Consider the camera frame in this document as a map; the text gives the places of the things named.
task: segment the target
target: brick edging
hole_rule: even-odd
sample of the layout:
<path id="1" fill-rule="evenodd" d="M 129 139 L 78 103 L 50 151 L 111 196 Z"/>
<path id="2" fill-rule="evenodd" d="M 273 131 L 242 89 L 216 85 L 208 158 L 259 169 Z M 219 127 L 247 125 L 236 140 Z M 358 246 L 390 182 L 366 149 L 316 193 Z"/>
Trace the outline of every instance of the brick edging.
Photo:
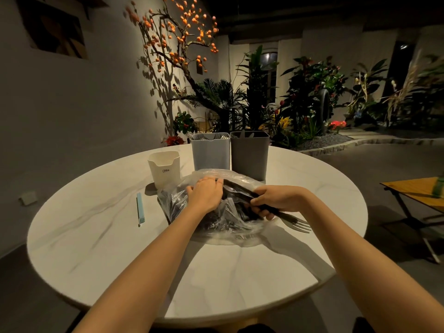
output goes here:
<path id="1" fill-rule="evenodd" d="M 404 144 L 404 145 L 444 145 L 444 138 L 435 139 L 403 139 L 403 138 L 386 138 L 386 139 L 356 139 L 343 142 L 342 144 L 331 145 L 322 148 L 313 148 L 311 150 L 298 151 L 312 157 L 321 154 L 330 154 L 337 151 L 345 150 L 349 147 L 365 145 L 365 144 Z"/>

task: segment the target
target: utensil holder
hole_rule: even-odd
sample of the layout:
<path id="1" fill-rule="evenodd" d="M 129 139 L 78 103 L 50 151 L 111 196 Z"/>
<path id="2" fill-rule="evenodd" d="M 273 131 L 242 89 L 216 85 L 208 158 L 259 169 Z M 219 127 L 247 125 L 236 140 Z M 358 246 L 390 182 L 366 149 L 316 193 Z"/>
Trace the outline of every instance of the utensil holder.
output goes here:
<path id="1" fill-rule="evenodd" d="M 263 181 L 267 174 L 270 136 L 262 131 L 231 132 L 231 169 L 252 179 Z"/>
<path id="2" fill-rule="evenodd" d="M 153 153 L 148 157 L 154 185 L 157 190 L 171 182 L 180 182 L 180 156 L 178 151 Z"/>
<path id="3" fill-rule="evenodd" d="M 203 168 L 230 169 L 230 135 L 228 133 L 193 134 L 191 147 L 194 170 Z"/>

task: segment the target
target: white container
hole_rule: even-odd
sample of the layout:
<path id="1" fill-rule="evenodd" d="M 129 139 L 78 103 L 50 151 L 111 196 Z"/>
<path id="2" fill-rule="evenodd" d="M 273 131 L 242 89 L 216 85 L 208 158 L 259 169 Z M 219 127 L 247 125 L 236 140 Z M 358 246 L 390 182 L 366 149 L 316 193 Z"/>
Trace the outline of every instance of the white container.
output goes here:
<path id="1" fill-rule="evenodd" d="M 153 153 L 148 157 L 154 185 L 157 190 L 171 182 L 180 182 L 180 156 L 178 151 Z"/>
<path id="2" fill-rule="evenodd" d="M 199 133 L 191 138 L 194 170 L 204 168 L 230 169 L 230 135 Z"/>

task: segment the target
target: clear plastic bag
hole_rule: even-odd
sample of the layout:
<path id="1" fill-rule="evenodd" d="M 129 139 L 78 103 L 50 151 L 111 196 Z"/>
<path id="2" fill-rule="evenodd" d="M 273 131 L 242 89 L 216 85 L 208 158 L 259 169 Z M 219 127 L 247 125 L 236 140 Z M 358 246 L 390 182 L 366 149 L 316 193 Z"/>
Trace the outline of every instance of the clear plastic bag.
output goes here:
<path id="1" fill-rule="evenodd" d="M 186 187 L 196 184 L 198 179 L 205 176 L 222 178 L 227 184 L 224 183 L 224 195 L 220 205 L 215 211 L 205 215 L 193 238 L 209 244 L 256 245 L 258 236 L 270 221 L 263 220 L 246 207 L 245 198 L 253 198 L 250 193 L 263 184 L 230 170 L 198 170 L 183 177 L 179 185 L 171 184 L 158 191 L 160 205 L 169 222 L 173 222 L 187 204 Z"/>

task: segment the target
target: dark ceiling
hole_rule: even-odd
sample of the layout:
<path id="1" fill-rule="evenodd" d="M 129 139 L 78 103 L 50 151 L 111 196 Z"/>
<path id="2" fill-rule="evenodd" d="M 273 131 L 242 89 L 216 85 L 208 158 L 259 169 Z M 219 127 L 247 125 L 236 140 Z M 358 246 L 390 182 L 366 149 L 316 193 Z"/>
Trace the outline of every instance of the dark ceiling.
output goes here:
<path id="1" fill-rule="evenodd" d="M 202 0 L 230 40 L 300 37 L 305 26 L 360 23 L 364 30 L 444 23 L 444 2 L 408 0 Z"/>

